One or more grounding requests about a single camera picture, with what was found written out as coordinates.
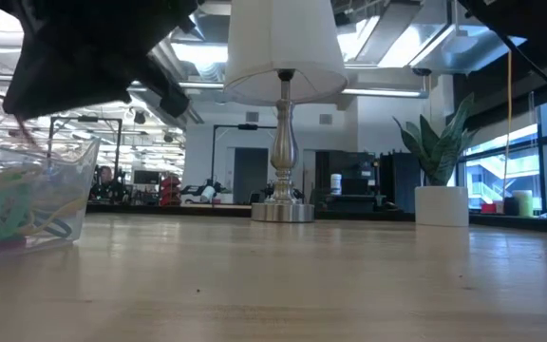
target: door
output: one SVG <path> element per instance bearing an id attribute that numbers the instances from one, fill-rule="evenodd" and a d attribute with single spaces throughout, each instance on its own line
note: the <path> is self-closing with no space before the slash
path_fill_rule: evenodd
<path id="1" fill-rule="evenodd" d="M 234 161 L 234 203 L 250 203 L 251 194 L 264 196 L 261 190 L 267 186 L 267 148 L 236 148 Z"/>

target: plastic bin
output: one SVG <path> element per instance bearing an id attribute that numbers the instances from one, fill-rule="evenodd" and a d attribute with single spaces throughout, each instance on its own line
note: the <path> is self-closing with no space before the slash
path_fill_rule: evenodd
<path id="1" fill-rule="evenodd" d="M 0 139 L 0 255 L 80 237 L 99 143 Z"/>

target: snake plant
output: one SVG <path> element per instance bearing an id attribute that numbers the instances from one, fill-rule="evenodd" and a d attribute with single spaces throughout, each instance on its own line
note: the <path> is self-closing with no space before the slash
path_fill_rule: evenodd
<path id="1" fill-rule="evenodd" d="M 463 150 L 472 142 L 476 132 L 468 133 L 463 126 L 473 105 L 474 94 L 462 101 L 455 118 L 440 137 L 423 115 L 419 120 L 421 129 L 412 122 L 407 122 L 403 128 L 394 118 L 406 148 L 419 159 L 428 185 L 446 186 Z"/>

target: cable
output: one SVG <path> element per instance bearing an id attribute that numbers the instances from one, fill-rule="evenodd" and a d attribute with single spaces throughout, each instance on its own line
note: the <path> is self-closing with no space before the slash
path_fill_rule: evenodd
<path id="1" fill-rule="evenodd" d="M 501 197 L 505 199 L 505 186 L 508 182 L 508 159 L 510 157 L 510 132 L 512 131 L 512 50 L 508 52 L 508 135 L 505 143 L 505 161 L 503 163 L 503 188 Z"/>
<path id="2" fill-rule="evenodd" d="M 529 57 L 527 57 L 527 55 L 525 55 L 520 49 L 519 47 L 517 47 L 511 40 L 510 38 L 508 38 L 508 36 L 504 33 L 501 33 L 496 27 L 494 27 L 493 25 L 491 25 L 490 23 L 486 23 L 482 20 L 481 17 L 479 17 L 477 14 L 476 14 L 476 11 L 474 11 L 474 7 L 472 5 L 476 5 L 475 4 L 475 1 L 481 1 L 481 0 L 464 0 L 462 1 L 462 4 L 466 7 L 466 9 L 472 13 L 472 15 L 474 15 L 478 20 L 480 20 L 483 24 L 485 24 L 489 29 L 491 29 L 492 31 L 495 32 L 495 34 L 498 35 L 498 37 L 502 40 L 502 42 L 508 46 L 508 48 L 510 48 L 510 51 L 513 51 L 514 53 L 520 55 L 520 57 L 522 57 L 522 59 L 525 60 L 525 62 L 527 62 L 530 66 L 531 66 L 531 69 L 537 74 L 539 75 L 539 77 L 541 77 L 544 81 L 546 81 L 547 83 L 547 74 L 545 72 L 543 72 L 542 69 L 539 68 L 538 65 L 536 65 Z"/>

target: wooden table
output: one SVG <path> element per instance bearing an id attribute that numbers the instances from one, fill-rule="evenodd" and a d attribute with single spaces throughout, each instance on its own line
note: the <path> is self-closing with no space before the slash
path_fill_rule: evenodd
<path id="1" fill-rule="evenodd" d="M 0 259 L 3 341 L 547 341 L 547 234 L 90 215 Z"/>

